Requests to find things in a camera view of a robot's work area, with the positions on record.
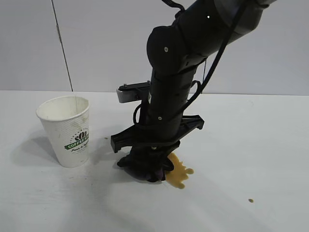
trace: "white paper cup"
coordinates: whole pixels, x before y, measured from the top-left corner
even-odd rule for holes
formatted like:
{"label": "white paper cup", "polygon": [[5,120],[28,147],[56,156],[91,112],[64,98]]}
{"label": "white paper cup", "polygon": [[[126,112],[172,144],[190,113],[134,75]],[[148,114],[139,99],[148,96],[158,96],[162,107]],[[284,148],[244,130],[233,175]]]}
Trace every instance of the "white paper cup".
{"label": "white paper cup", "polygon": [[57,155],[67,168],[88,159],[89,102],[85,98],[64,96],[51,99],[36,112]]}

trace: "white wall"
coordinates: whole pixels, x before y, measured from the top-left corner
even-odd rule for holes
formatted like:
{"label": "white wall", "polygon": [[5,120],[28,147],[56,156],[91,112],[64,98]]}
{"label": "white wall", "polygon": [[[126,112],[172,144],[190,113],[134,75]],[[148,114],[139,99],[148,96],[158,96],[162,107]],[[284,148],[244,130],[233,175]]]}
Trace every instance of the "white wall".
{"label": "white wall", "polygon": [[[161,0],[54,2],[75,91],[150,79],[148,36],[177,12]],[[206,91],[309,95],[308,9],[307,0],[271,5],[256,31],[227,48]],[[70,90],[51,0],[2,0],[0,30],[0,90]]]}
{"label": "white wall", "polygon": [[[55,0],[55,8],[77,91],[150,79],[147,38],[177,12],[161,0]],[[307,0],[271,5],[256,31],[228,47],[207,92],[309,95],[308,9]]]}
{"label": "white wall", "polygon": [[50,0],[0,1],[0,90],[70,90]]}

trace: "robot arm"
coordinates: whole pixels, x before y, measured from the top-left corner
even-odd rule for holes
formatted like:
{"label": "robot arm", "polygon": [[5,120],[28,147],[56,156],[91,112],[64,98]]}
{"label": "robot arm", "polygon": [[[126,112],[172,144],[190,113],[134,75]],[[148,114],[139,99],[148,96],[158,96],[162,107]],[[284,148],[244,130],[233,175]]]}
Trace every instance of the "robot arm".
{"label": "robot arm", "polygon": [[[179,147],[181,138],[203,128],[200,116],[183,116],[183,111],[206,86],[225,46],[254,30],[263,10],[275,0],[196,0],[187,10],[172,0],[162,1],[181,10],[171,26],[157,27],[149,36],[151,82],[119,88],[120,102],[141,100],[141,104],[134,111],[134,125],[111,139],[114,152],[132,147],[118,166],[150,182],[165,180],[165,171],[173,170],[168,155]],[[216,51],[202,85],[193,81],[199,64]],[[188,100],[193,83],[200,87]]]}
{"label": "robot arm", "polygon": [[[229,43],[254,30],[275,0],[248,1]],[[199,65],[218,51],[244,0],[197,0],[168,27],[157,27],[147,43],[150,64],[161,75]]]}

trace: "brown liquid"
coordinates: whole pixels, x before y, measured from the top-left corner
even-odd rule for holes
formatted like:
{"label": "brown liquid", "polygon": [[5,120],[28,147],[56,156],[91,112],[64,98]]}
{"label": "brown liquid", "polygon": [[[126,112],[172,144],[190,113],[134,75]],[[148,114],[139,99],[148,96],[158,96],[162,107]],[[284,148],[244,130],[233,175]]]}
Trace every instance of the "brown liquid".
{"label": "brown liquid", "polygon": [[166,181],[176,188],[184,189],[185,185],[182,182],[189,179],[188,174],[193,174],[193,169],[186,169],[186,166],[183,166],[183,162],[180,162],[174,153],[170,153],[168,158],[174,164],[174,170],[165,173]]}

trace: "table surface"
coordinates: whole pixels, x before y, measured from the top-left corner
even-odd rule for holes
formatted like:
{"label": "table surface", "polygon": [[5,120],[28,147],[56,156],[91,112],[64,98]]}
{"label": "table surface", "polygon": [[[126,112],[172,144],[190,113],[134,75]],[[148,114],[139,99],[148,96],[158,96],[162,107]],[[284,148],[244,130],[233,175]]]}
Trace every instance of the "table surface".
{"label": "table surface", "polygon": [[[72,94],[90,100],[91,157],[68,169],[35,110]],[[308,231],[309,97],[200,96],[187,114],[204,129],[175,151],[194,169],[184,189],[116,167],[129,148],[114,154],[110,136],[132,125],[137,104],[115,93],[0,91],[0,231]]]}

